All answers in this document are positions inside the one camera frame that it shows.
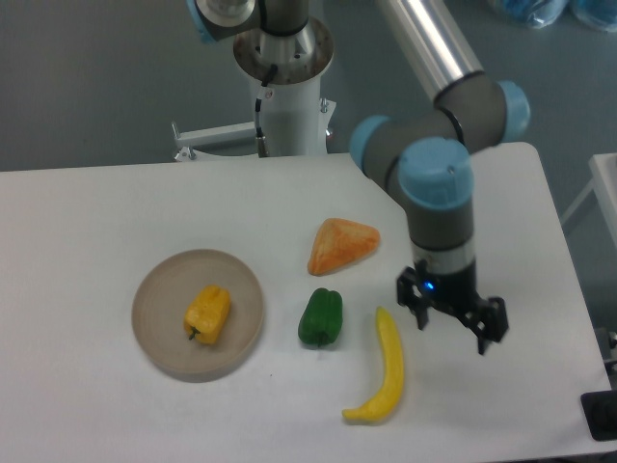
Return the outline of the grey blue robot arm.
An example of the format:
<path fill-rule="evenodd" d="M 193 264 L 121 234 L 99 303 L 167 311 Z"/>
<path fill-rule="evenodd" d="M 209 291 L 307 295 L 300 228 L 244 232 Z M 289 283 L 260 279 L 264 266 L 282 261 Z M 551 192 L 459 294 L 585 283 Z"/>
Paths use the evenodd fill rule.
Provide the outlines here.
<path fill-rule="evenodd" d="M 457 318 L 480 350 L 508 329 L 504 301 L 476 289 L 471 157 L 524 134 L 530 108 L 516 84 L 488 77 L 441 1 L 379 5 L 433 108 L 400 123 L 362 121 L 349 151 L 361 172 L 405 211 L 413 263 L 396 282 L 398 303 L 419 327 L 430 310 Z M 237 65 L 253 85 L 248 130 L 261 157 L 317 154 L 326 147 L 325 105 L 300 86 L 331 63 L 328 29 L 305 1 L 190 1 L 206 42 L 232 39 Z"/>

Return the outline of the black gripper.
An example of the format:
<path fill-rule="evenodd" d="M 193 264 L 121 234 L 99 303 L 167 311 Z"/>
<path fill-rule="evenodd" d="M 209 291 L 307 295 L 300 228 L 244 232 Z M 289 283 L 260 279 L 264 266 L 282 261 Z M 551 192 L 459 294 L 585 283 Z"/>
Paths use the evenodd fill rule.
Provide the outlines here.
<path fill-rule="evenodd" d="M 416 318 L 422 331 L 429 322 L 428 308 L 459 316 L 461 323 L 477 339 L 477 351 L 484 355 L 492 343 L 500 343 L 508 331 L 505 301 L 501 297 L 482 298 L 476 290 L 476 262 L 464 269 L 438 275 L 428 270 L 425 260 L 415 268 L 406 267 L 396 280 L 396 300 Z"/>

